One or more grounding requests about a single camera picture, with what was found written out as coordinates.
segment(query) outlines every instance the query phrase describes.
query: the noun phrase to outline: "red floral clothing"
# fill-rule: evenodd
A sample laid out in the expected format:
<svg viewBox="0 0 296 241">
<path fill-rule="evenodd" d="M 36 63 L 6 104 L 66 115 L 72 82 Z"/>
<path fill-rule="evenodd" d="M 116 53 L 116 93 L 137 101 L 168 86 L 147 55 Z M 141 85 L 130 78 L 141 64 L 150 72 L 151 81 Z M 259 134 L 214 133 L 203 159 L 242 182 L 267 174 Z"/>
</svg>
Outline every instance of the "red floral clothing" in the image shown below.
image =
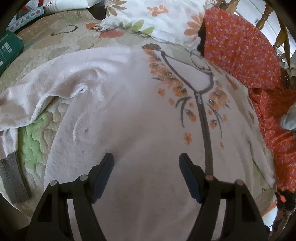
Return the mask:
<svg viewBox="0 0 296 241">
<path fill-rule="evenodd" d="M 296 190 L 296 140 L 280 118 L 296 102 L 284 89 L 276 53 L 266 37 L 244 18 L 211 8 L 205 13 L 205 58 L 249 88 L 260 131 L 274 154 L 277 187 Z"/>
<path fill-rule="evenodd" d="M 205 13 L 205 58 L 248 88 L 281 87 L 281 69 L 268 39 L 244 18 L 219 8 Z"/>
</svg>

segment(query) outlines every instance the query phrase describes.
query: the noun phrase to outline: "gray fabric strip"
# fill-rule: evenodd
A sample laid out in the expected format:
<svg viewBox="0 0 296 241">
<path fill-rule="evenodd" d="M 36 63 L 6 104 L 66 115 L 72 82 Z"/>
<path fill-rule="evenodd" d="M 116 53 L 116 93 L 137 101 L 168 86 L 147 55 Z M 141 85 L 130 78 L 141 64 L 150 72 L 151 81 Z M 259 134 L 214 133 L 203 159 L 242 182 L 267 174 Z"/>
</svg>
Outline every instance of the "gray fabric strip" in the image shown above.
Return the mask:
<svg viewBox="0 0 296 241">
<path fill-rule="evenodd" d="M 18 164 L 17 151 L 0 160 L 0 176 L 12 203 L 22 203 L 32 197 Z"/>
</svg>

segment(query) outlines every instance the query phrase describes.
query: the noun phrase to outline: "green box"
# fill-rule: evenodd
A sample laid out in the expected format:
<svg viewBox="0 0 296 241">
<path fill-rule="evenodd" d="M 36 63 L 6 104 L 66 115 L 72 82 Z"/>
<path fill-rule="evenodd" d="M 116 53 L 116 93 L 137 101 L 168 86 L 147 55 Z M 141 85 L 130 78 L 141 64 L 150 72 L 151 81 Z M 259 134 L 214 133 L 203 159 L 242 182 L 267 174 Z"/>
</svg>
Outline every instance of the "green box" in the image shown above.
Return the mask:
<svg viewBox="0 0 296 241">
<path fill-rule="evenodd" d="M 0 38 L 0 76 L 24 50 L 20 37 L 9 30 Z"/>
</svg>

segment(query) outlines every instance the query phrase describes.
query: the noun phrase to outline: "quilted bedspread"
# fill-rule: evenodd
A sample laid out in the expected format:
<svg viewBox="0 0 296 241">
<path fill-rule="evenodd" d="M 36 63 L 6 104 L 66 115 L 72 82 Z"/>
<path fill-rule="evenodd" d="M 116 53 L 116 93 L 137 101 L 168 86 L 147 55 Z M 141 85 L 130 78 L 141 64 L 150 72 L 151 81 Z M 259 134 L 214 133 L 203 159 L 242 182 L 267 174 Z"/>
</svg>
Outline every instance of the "quilted bedspread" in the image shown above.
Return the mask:
<svg viewBox="0 0 296 241">
<path fill-rule="evenodd" d="M 155 42 L 151 38 L 143 38 L 137 34 L 117 29 L 100 34 L 92 29 L 98 22 L 87 10 L 73 10 L 44 17 L 21 31 L 18 35 L 23 39 L 25 49 L 0 77 L 0 94 L 7 87 L 17 84 L 34 68 L 62 54 L 93 47 L 143 46 Z M 172 56 L 182 60 L 181 49 L 172 48 Z M 19 128 L 19 161 L 33 197 L 24 203 L 14 204 L 14 206 L 30 217 L 44 191 L 44 172 L 51 144 L 71 102 L 71 99 L 55 97 L 34 123 Z M 272 166 L 272 156 L 259 131 L 256 115 L 247 113 L 246 115 L 249 118 L 249 125 L 256 133 Z M 254 177 L 257 188 L 254 194 L 256 203 L 259 210 L 264 212 L 274 200 L 274 190 L 269 189 L 255 164 Z M 1 179 L 0 192 L 7 198 Z"/>
</svg>

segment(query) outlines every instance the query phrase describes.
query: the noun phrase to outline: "floral pillowcase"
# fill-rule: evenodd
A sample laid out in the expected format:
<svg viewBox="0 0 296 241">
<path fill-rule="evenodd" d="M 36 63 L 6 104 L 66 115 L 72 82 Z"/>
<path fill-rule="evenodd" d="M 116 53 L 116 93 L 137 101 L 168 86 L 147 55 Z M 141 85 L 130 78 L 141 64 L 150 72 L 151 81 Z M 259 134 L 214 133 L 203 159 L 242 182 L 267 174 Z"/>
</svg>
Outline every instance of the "floral pillowcase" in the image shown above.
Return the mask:
<svg viewBox="0 0 296 241">
<path fill-rule="evenodd" d="M 216 0 L 105 0 L 104 31 L 116 27 L 180 44 L 189 50 L 200 43 L 197 36 L 205 10 Z"/>
</svg>

